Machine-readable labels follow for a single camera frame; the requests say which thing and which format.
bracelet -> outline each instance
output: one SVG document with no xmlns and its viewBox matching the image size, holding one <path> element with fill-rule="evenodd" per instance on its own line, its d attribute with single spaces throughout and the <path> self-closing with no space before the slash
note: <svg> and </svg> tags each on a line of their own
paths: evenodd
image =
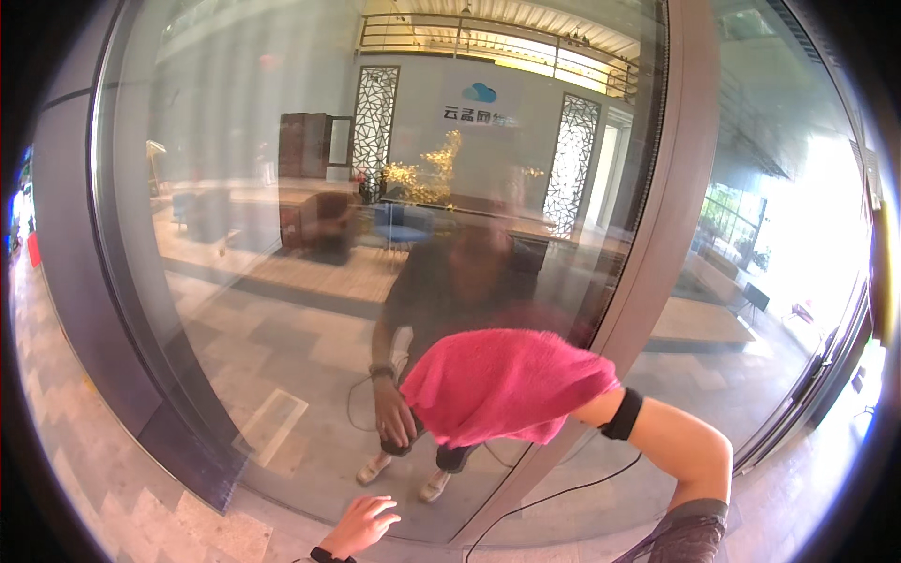
<svg viewBox="0 0 901 563">
<path fill-rule="evenodd" d="M 387 364 L 373 364 L 369 366 L 369 376 L 375 379 L 376 377 L 390 377 L 394 379 L 394 368 Z"/>
</svg>

pink fuzzy cloth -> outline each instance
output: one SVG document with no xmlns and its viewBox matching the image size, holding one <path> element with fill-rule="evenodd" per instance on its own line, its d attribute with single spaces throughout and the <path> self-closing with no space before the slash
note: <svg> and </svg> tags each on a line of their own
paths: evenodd
<svg viewBox="0 0 901 563">
<path fill-rule="evenodd" d="M 553 332 L 490 329 L 442 338 L 401 385 L 435 441 L 548 443 L 567 414 L 620 386 L 614 364 Z"/>
</svg>

black pants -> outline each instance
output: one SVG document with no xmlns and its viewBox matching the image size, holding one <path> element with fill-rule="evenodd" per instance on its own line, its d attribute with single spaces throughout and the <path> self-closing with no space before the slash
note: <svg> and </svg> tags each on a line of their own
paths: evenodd
<svg viewBox="0 0 901 563">
<path fill-rule="evenodd" d="M 383 441 L 382 451 L 397 458 L 402 458 L 407 453 L 409 453 L 409 451 L 413 449 L 413 444 L 417 440 L 419 440 L 420 436 L 425 434 L 423 423 L 420 422 L 418 418 L 416 418 L 415 414 L 413 415 L 413 420 L 416 423 L 416 437 L 410 440 L 410 445 L 406 448 L 403 448 L 401 446 L 398 446 L 391 440 Z M 438 469 L 440 469 L 441 471 L 446 471 L 448 473 L 459 473 L 463 470 L 464 467 L 466 467 L 466 460 L 469 458 L 469 454 L 475 451 L 479 446 L 481 446 L 481 444 L 460 446 L 459 448 L 438 446 L 438 453 L 435 454 L 435 465 L 437 465 Z"/>
</svg>

white shoe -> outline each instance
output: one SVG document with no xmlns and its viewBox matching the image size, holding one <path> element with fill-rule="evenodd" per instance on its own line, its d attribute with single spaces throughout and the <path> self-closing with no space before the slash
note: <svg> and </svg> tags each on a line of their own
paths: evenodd
<svg viewBox="0 0 901 563">
<path fill-rule="evenodd" d="M 432 475 L 432 478 L 429 479 L 429 482 L 423 485 L 423 488 L 419 489 L 419 500 L 424 503 L 431 504 L 438 500 L 438 497 L 441 496 L 441 493 L 444 492 L 444 487 L 447 486 L 448 481 L 451 480 L 451 474 L 445 471 L 435 471 L 435 474 Z"/>
<path fill-rule="evenodd" d="M 372 483 L 389 463 L 391 463 L 391 456 L 384 451 L 379 453 L 357 472 L 357 483 L 360 483 L 362 486 Z"/>
</svg>

wrist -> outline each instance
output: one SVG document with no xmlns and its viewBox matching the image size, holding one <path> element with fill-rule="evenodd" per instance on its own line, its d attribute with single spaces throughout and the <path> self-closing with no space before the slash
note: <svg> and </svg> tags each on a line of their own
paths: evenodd
<svg viewBox="0 0 901 563">
<path fill-rule="evenodd" d="M 371 366 L 369 366 L 369 376 L 372 377 L 373 381 L 377 381 L 379 379 L 394 381 L 394 366 L 388 363 L 373 363 Z"/>
<path fill-rule="evenodd" d="M 376 393 L 385 391 L 394 391 L 397 389 L 394 378 L 388 376 L 373 376 L 372 390 Z"/>
<path fill-rule="evenodd" d="M 346 548 L 340 545 L 338 542 L 332 541 L 331 538 L 325 538 L 319 543 L 319 549 L 324 549 L 332 554 L 332 559 L 338 559 L 339 561 L 344 561 L 351 555 Z"/>
</svg>

